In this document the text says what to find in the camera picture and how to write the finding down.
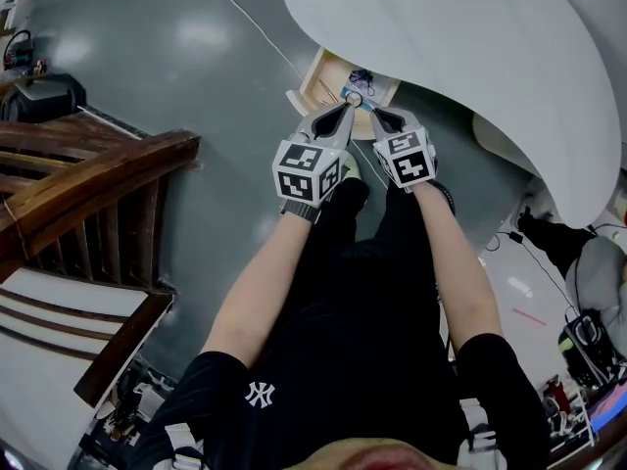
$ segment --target wrist strap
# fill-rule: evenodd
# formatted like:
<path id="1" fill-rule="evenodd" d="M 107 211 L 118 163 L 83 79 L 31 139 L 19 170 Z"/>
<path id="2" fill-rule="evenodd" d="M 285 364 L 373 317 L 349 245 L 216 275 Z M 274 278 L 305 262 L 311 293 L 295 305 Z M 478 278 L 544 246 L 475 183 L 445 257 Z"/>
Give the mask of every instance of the wrist strap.
<path id="1" fill-rule="evenodd" d="M 295 200 L 285 201 L 285 203 L 281 207 L 281 214 L 285 214 L 286 212 L 291 212 L 295 215 L 298 215 L 302 219 L 306 219 L 312 224 L 315 224 L 315 222 L 317 221 L 317 217 L 320 214 L 320 211 L 318 209 Z"/>

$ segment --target black pants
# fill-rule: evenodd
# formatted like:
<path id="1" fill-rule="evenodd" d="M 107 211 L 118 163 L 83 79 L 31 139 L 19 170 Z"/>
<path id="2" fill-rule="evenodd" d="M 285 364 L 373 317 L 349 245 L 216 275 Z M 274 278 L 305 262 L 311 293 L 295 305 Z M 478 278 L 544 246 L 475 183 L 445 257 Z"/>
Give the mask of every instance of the black pants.
<path id="1" fill-rule="evenodd" d="M 595 238 L 588 230 L 575 230 L 565 224 L 536 219 L 530 213 L 518 220 L 518 228 L 534 246 L 547 253 L 564 279 L 570 265 L 581 256 L 586 242 Z"/>
<path id="2" fill-rule="evenodd" d="M 356 217 L 368 197 L 367 186 L 349 178 L 322 205 L 296 270 L 286 306 L 355 291 L 396 297 L 411 285 L 436 300 L 429 238 L 413 194 L 390 183 L 386 211 L 373 238 L 355 242 Z"/>

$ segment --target equipment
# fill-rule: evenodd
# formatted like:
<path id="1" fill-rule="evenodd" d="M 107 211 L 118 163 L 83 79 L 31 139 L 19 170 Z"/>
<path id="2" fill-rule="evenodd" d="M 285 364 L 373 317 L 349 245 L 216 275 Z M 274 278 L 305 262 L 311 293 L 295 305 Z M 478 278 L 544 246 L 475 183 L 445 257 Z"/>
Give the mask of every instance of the equipment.
<path id="1" fill-rule="evenodd" d="M 435 147 L 413 113 L 376 108 L 370 114 L 376 137 L 373 151 L 399 188 L 435 179 Z"/>
<path id="2" fill-rule="evenodd" d="M 559 350 L 570 376 L 583 388 L 598 389 L 615 380 L 618 357 L 595 310 L 584 310 L 559 335 Z"/>
<path id="3" fill-rule="evenodd" d="M 15 39 L 23 34 L 26 35 L 26 38 L 16 42 Z M 18 31 L 11 37 L 11 40 L 9 40 L 4 50 L 4 69 L 10 70 L 11 68 L 29 66 L 30 63 L 32 63 L 34 48 L 32 38 L 30 38 L 30 31 L 27 29 Z"/>
<path id="4" fill-rule="evenodd" d="M 355 108 L 329 105 L 303 118 L 288 141 L 281 141 L 272 172 L 279 197 L 318 208 L 340 182 L 347 159 Z"/>
<path id="5" fill-rule="evenodd" d="M 407 110 L 377 108 L 370 115 L 377 142 L 373 145 L 386 173 L 399 188 L 435 178 L 435 148 L 426 129 Z M 303 118 L 281 141 L 272 172 L 279 197 L 319 208 L 340 183 L 347 159 L 355 107 L 329 105 Z"/>
<path id="6" fill-rule="evenodd" d="M 85 104 L 85 90 L 68 74 L 19 80 L 0 105 L 0 119 L 42 123 L 74 114 Z"/>

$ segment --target wooden banister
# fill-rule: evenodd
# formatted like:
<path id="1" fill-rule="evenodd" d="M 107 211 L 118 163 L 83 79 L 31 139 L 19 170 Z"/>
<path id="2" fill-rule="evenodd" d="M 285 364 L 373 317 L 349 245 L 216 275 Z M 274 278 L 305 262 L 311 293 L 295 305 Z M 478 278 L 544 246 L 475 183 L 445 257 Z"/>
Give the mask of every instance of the wooden banister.
<path id="1" fill-rule="evenodd" d="M 123 141 L 15 193 L 0 207 L 0 282 L 91 214 L 191 162 L 199 141 L 181 130 Z"/>
<path id="2" fill-rule="evenodd" d="M 36 170 L 37 172 L 44 172 L 46 174 L 52 174 L 62 168 L 72 166 L 69 162 L 9 152 L 0 152 L 0 165 L 7 165 L 23 170 Z"/>
<path id="3" fill-rule="evenodd" d="M 35 182 L 33 179 L 26 179 L 25 177 L 0 174 L 0 192 L 18 193 Z"/>
<path id="4" fill-rule="evenodd" d="M 103 348 L 78 380 L 74 392 L 91 407 L 96 407 L 111 388 L 124 365 L 137 352 L 159 319 L 169 310 L 172 297 L 149 295 L 126 320 L 120 331 Z"/>

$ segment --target white curved structure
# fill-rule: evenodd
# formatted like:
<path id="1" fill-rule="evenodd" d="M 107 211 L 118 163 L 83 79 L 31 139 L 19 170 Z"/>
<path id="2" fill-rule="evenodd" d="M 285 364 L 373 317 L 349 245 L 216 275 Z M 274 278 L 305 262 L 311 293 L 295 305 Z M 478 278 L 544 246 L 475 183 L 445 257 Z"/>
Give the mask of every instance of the white curved structure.
<path id="1" fill-rule="evenodd" d="M 616 104 L 566 0 L 285 0 L 313 40 L 364 68 L 448 96 L 504 132 L 562 219 L 592 222 L 620 167 Z"/>

